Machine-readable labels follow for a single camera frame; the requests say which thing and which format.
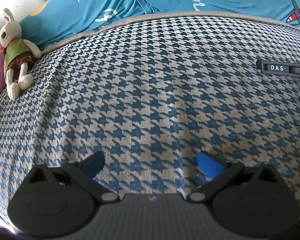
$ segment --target brown shorts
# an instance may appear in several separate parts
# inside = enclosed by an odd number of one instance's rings
[[[28,62],[28,71],[31,70],[31,68],[34,65],[34,61],[32,59],[32,53],[31,52],[24,52],[20,54],[19,56],[16,56],[11,63],[8,65],[7,71],[9,69],[13,69],[13,79],[17,78],[20,74],[21,65],[25,62]]]

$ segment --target bunny leg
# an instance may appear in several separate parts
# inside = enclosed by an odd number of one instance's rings
[[[25,90],[30,87],[34,81],[34,78],[31,74],[27,74],[28,72],[28,63],[22,63],[20,67],[20,74],[19,74],[19,87],[21,90]]]
[[[20,93],[19,85],[13,82],[13,73],[13,69],[8,69],[6,73],[7,92],[11,100],[15,100]]]

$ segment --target plush rabbit toy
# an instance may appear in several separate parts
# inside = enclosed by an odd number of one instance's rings
[[[22,30],[9,11],[3,10],[3,18],[7,22],[0,30],[0,43],[4,47],[4,78],[10,99],[15,100],[20,90],[30,87],[34,81],[28,70],[33,66],[35,58],[41,58],[40,49],[31,41],[21,38]]]

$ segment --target mattress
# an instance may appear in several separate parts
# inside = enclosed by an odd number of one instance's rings
[[[300,81],[257,59],[300,63],[300,30],[239,16],[132,19],[47,52],[35,84],[0,95],[0,216],[34,163],[97,150],[95,180],[125,193],[189,194],[205,150],[270,162],[300,203]]]

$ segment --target bed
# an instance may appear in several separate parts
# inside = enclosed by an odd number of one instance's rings
[[[300,29],[223,12],[150,14],[55,43],[13,104],[0,95],[0,217],[34,163],[102,150],[95,180],[127,192],[189,194],[205,150],[269,162],[300,204],[300,81],[257,59],[300,63]]]

